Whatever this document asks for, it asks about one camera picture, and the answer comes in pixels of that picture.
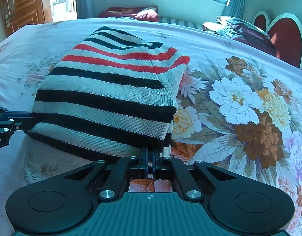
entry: metal bolt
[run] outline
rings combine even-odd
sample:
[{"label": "metal bolt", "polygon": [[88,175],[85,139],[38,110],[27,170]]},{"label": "metal bolt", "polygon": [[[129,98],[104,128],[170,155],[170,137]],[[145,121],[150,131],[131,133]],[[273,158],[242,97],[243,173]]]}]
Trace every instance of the metal bolt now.
[{"label": "metal bolt", "polygon": [[201,193],[196,190],[191,190],[191,191],[186,192],[186,195],[189,198],[199,198],[201,196]]},{"label": "metal bolt", "polygon": [[111,191],[111,190],[105,190],[105,191],[102,191],[100,193],[100,196],[102,198],[106,198],[106,199],[109,199],[109,198],[112,198],[115,196],[115,192]]}]

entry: ribbed gray plate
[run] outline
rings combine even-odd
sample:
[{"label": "ribbed gray plate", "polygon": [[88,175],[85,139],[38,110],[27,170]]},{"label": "ribbed gray plate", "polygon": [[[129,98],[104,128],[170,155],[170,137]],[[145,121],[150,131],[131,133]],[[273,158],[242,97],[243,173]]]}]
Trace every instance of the ribbed gray plate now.
[{"label": "ribbed gray plate", "polygon": [[[20,232],[14,236],[24,236]],[[177,193],[129,193],[102,203],[76,229],[58,236],[234,236],[215,224],[202,205]],[[276,236],[286,236],[284,232]]]}]

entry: heart-shaped headboard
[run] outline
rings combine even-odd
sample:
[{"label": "heart-shaped headboard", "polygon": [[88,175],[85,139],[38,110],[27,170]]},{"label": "heart-shaped headboard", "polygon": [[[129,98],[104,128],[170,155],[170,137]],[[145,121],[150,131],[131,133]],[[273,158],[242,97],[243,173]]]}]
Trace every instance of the heart-shaped headboard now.
[{"label": "heart-shaped headboard", "polygon": [[260,11],[253,24],[271,37],[277,58],[302,69],[302,24],[294,14],[284,13],[270,22],[266,12]]}]

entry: pile of clothes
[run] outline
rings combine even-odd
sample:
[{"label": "pile of clothes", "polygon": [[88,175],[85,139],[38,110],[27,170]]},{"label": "pile of clothes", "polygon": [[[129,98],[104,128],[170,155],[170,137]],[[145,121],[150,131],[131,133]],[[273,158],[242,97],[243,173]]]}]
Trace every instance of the pile of clothes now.
[{"label": "pile of clothes", "polygon": [[270,36],[260,28],[239,18],[218,16],[214,22],[205,22],[204,31],[245,43],[272,56],[276,55]]}]

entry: striped mattress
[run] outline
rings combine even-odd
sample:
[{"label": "striped mattress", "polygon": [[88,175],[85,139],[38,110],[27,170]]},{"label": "striped mattress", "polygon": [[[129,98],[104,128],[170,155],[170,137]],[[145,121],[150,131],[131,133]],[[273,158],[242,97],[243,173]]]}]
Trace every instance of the striped mattress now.
[{"label": "striped mattress", "polygon": [[158,20],[161,23],[167,23],[167,24],[172,24],[172,25],[191,27],[191,28],[202,30],[202,25],[196,24],[196,23],[192,23],[192,22],[187,22],[187,21],[173,19],[173,18],[168,18],[168,17],[158,17]]},{"label": "striped mattress", "polygon": [[169,156],[188,62],[163,43],[101,27],[45,78],[32,109],[39,123],[26,133],[88,160],[113,163],[142,147]]}]

